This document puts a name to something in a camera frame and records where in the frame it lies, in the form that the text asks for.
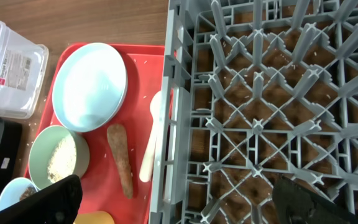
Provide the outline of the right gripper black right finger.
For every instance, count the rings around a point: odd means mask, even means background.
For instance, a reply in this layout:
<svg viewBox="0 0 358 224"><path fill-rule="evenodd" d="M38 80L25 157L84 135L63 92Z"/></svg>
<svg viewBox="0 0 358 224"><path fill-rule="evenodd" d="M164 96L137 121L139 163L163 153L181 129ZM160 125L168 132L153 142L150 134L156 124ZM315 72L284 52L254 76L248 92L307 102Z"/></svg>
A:
<svg viewBox="0 0 358 224"><path fill-rule="evenodd" d="M275 182L272 200L280 223L358 224L353 213L286 177Z"/></svg>

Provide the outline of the brown food scrap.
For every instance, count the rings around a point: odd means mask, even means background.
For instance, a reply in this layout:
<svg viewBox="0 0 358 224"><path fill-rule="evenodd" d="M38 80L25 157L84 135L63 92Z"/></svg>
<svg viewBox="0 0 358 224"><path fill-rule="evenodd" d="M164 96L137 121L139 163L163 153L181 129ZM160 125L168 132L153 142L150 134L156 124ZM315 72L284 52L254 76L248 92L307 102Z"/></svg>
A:
<svg viewBox="0 0 358 224"><path fill-rule="evenodd" d="M34 186L30 185L21 194L21 196L19 197L19 200L22 201L22 200L26 199L27 197L30 197L31 195L35 194L36 192L37 192L37 189Z"/></svg>

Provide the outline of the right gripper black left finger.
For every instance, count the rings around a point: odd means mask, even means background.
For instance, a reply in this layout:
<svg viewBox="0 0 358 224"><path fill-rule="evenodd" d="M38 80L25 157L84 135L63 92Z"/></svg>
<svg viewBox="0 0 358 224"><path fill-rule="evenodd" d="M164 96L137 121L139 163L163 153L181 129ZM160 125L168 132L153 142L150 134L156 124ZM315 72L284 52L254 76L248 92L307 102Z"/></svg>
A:
<svg viewBox="0 0 358 224"><path fill-rule="evenodd" d="M73 224L81 205L80 178L73 174L0 211L0 224Z"/></svg>

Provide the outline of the grey dishwasher rack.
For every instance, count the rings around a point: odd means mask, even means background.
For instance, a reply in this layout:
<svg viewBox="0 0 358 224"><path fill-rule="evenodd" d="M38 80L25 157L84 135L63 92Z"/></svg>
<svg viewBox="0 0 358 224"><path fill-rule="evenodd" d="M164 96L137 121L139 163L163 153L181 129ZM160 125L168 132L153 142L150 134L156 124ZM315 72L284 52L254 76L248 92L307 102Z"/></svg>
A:
<svg viewBox="0 0 358 224"><path fill-rule="evenodd" d="M358 218L358 1L168 3L148 223L278 223L286 177Z"/></svg>

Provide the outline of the brown carrot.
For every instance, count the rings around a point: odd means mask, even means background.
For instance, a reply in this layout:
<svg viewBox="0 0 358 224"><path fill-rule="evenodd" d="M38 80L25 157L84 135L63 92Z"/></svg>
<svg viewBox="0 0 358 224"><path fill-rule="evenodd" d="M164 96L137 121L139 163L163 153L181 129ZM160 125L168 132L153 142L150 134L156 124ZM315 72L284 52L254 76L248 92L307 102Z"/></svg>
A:
<svg viewBox="0 0 358 224"><path fill-rule="evenodd" d="M121 124L110 125L107 128L107 139L116 163L123 194L131 199L133 197L133 183L125 127Z"/></svg>

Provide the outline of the yellow plastic cup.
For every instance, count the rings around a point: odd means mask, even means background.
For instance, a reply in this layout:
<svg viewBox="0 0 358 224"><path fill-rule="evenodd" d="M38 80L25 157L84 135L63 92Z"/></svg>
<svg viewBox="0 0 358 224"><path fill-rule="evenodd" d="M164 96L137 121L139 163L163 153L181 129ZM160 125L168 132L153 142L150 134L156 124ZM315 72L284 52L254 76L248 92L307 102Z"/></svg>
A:
<svg viewBox="0 0 358 224"><path fill-rule="evenodd" d="M73 224L115 224L112 216L105 211L79 214Z"/></svg>

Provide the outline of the clear plastic bin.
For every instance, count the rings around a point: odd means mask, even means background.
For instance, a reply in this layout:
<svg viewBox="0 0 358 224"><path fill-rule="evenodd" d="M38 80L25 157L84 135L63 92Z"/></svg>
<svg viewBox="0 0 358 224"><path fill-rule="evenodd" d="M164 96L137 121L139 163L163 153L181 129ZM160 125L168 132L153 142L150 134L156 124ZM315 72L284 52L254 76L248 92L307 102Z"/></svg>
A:
<svg viewBox="0 0 358 224"><path fill-rule="evenodd" d="M0 117L30 118L45 76L49 51L0 21Z"/></svg>

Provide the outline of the cooked rice heap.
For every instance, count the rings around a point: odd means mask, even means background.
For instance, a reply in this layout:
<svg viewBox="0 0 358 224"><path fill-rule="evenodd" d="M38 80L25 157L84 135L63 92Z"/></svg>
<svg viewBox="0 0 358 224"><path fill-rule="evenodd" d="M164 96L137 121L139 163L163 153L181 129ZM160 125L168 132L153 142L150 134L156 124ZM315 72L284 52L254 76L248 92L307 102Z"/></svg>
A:
<svg viewBox="0 0 358 224"><path fill-rule="evenodd" d="M76 146L71 136L59 140L47 164L48 180L56 183L71 175L75 169Z"/></svg>

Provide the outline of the small light blue bowl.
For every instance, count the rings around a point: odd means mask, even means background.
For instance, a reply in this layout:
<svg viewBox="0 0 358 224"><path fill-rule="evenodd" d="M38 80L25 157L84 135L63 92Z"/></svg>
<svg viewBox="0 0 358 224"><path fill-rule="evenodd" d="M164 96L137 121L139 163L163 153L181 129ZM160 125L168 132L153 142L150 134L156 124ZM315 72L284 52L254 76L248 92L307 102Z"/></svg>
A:
<svg viewBox="0 0 358 224"><path fill-rule="evenodd" d="M39 191L34 183L25 177L18 177L11 180L0 194L0 211L20 202L19 197L28 186L34 186Z"/></svg>

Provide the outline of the light blue plate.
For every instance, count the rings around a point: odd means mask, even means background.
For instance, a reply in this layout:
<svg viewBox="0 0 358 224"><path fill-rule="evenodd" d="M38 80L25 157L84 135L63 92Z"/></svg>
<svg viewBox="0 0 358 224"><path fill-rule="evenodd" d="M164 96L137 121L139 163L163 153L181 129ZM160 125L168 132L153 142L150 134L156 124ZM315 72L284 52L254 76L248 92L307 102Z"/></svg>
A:
<svg viewBox="0 0 358 224"><path fill-rule="evenodd" d="M75 50L60 67L52 91L58 121L86 133L110 121L121 108L128 86L120 53L95 42Z"/></svg>

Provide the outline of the white plastic spoon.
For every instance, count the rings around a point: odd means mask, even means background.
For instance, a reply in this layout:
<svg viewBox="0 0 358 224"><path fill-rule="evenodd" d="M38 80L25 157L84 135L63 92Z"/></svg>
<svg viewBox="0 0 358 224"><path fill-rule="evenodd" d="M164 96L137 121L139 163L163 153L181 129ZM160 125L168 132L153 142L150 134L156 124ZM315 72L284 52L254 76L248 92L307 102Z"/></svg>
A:
<svg viewBox="0 0 358 224"><path fill-rule="evenodd" d="M157 142L161 100L162 100L162 93L161 91L158 91L150 102L152 128L150 131L149 140L147 143L147 147L145 149L145 154L139 171L139 179L142 182L149 182L151 180L152 171L154 168L155 148Z"/></svg>

